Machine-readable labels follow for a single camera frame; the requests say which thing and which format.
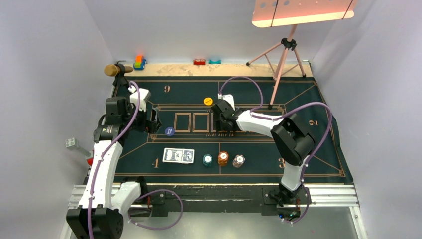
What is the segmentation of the orange chip stack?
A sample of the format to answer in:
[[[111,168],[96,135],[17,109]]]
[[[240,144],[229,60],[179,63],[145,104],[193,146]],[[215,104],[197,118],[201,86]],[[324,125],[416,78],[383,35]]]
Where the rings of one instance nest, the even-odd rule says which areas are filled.
[[[227,152],[225,151],[220,152],[217,159],[219,166],[221,167],[226,166],[228,164],[228,158],[229,156]]]

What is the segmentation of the blue green chip stack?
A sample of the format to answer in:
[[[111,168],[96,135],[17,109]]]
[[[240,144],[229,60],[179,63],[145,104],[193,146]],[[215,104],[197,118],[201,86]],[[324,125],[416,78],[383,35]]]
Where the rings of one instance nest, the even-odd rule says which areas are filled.
[[[205,154],[203,156],[202,162],[203,162],[203,165],[204,166],[207,166],[207,167],[212,166],[212,164],[213,164],[213,157],[210,154]]]

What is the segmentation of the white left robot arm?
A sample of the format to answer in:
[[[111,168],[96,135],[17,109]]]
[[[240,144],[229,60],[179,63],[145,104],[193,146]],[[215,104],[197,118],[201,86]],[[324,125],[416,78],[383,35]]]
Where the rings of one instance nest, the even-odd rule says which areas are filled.
[[[112,97],[94,130],[91,172],[78,206],[69,209],[66,221],[78,239],[118,239],[128,221],[130,205],[144,203],[148,190],[141,180],[125,181],[113,194],[117,163],[131,131],[156,133],[161,126],[156,109],[148,120],[148,97]]]

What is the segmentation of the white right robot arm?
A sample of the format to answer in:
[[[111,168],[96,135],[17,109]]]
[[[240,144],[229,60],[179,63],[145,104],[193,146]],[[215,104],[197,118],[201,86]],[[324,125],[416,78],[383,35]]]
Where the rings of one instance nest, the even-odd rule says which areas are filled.
[[[303,187],[303,169],[316,147],[316,140],[296,114],[276,116],[253,114],[250,110],[234,108],[227,100],[211,107],[216,131],[249,131],[273,139],[282,159],[284,173],[279,184],[279,197],[287,203],[299,196]]]

